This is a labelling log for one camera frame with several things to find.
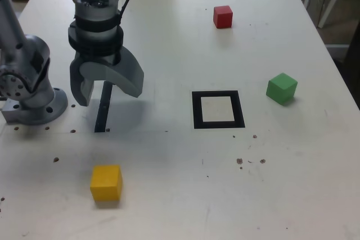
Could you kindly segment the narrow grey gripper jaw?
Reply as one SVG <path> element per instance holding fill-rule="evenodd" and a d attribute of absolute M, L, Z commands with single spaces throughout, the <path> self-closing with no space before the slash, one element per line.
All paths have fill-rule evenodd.
<path fill-rule="evenodd" d="M 94 81 L 86 79 L 80 73 L 80 67 L 84 63 L 79 53 L 75 54 L 74 60 L 70 64 L 70 86 L 75 100 L 81 106 L 89 106 L 93 92 Z"/>

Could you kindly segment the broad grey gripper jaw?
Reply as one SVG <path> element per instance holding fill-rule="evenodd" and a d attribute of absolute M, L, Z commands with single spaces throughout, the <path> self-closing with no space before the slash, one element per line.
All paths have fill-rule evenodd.
<path fill-rule="evenodd" d="M 122 47 L 119 53 L 120 61 L 116 65 L 85 62 L 80 66 L 80 74 L 91 81 L 109 81 L 125 94 L 137 98 L 143 90 L 144 72 L 128 49 Z"/>

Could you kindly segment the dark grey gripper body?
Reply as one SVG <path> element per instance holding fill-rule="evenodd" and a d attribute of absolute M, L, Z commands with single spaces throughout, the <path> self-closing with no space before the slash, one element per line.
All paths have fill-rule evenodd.
<path fill-rule="evenodd" d="M 95 55 L 85 55 L 83 53 L 77 52 L 75 54 L 74 61 L 78 60 L 81 63 L 83 62 L 96 62 L 102 65 L 117 65 L 121 61 L 120 52 L 117 52 L 113 55 L 108 56 L 95 56 Z"/>

